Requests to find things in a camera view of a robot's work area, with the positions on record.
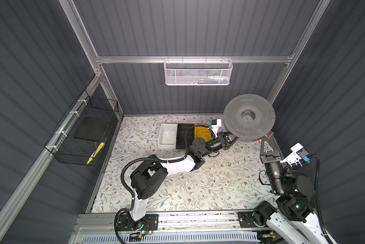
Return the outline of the grey perforated spool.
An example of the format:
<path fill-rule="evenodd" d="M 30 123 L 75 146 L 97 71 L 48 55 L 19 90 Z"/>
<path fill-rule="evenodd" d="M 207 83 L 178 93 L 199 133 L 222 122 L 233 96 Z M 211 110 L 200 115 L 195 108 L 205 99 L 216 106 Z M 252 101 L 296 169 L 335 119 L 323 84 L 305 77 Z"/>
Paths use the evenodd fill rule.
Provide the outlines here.
<path fill-rule="evenodd" d="M 223 124 L 227 132 L 243 142 L 266 136 L 276 120 L 272 104 L 265 98 L 244 94 L 233 98 L 225 107 Z"/>

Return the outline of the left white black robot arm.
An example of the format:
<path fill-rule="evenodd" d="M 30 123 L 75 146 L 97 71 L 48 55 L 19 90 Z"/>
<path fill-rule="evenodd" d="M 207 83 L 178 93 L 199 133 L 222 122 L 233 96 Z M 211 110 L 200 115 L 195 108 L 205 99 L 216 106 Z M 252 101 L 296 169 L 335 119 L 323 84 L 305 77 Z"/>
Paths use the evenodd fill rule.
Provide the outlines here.
<path fill-rule="evenodd" d="M 152 197 L 163 181 L 170 175 L 198 170 L 206 156 L 213 156 L 220 150 L 229 149 L 238 137 L 230 132 L 219 132 L 217 136 L 206 142 L 196 138 L 186 149 L 185 155 L 172 159 L 160 159 L 155 155 L 138 159 L 141 164 L 131 173 L 131 186 L 122 182 L 132 195 L 129 215 L 135 222 L 144 219 L 148 199 Z"/>

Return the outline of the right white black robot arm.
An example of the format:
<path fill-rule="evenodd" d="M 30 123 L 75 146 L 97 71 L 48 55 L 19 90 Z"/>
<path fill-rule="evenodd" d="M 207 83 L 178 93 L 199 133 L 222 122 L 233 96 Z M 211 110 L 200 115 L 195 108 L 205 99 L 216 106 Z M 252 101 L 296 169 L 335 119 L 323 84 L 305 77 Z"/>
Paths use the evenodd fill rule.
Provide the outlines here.
<path fill-rule="evenodd" d="M 320 158 L 297 143 L 284 157 L 273 136 L 260 138 L 260 160 L 277 206 L 262 201 L 253 210 L 254 224 L 268 226 L 289 244 L 334 244 L 318 200 Z"/>

